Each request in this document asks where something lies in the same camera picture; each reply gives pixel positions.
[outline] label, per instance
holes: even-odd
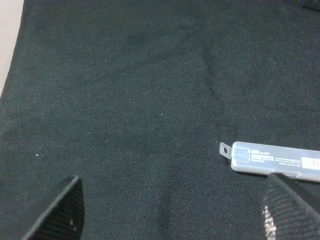
[[[243,171],[283,171],[320,176],[320,151],[235,142],[231,160],[234,169]]]
[[[320,170],[320,159],[318,158],[302,157],[301,161],[304,169]]]

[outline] white label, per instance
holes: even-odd
[[[301,162],[302,162],[302,167],[304,169],[320,170],[320,159],[319,158],[302,157]]]

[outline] dark green fabric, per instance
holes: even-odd
[[[26,0],[0,223],[79,175],[84,240],[264,239],[266,177],[219,143],[320,150],[319,26],[291,1]]]

